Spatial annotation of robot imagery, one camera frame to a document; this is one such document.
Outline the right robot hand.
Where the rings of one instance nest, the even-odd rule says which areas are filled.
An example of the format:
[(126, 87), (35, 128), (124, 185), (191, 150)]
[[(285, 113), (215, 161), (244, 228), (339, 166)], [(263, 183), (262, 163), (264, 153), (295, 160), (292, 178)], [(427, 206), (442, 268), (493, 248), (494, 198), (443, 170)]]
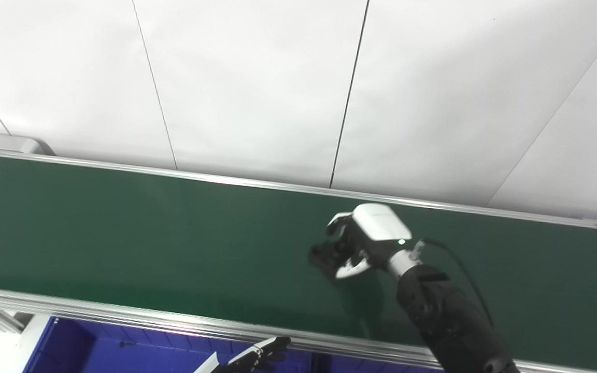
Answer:
[(337, 235), (330, 262), (335, 279), (351, 278), (369, 269), (387, 271), (399, 279), (421, 265), (413, 236), (388, 205), (365, 203), (351, 212), (340, 212), (330, 220), (326, 233)]

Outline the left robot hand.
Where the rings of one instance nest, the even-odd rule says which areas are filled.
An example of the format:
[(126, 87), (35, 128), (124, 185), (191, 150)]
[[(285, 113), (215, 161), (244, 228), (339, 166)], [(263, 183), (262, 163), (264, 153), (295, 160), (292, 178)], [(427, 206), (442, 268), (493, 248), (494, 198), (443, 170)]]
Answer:
[(272, 337), (251, 345), (227, 363), (220, 363), (214, 352), (197, 367), (195, 372), (254, 372), (273, 371), (272, 363), (282, 363), (286, 358), (290, 337)]

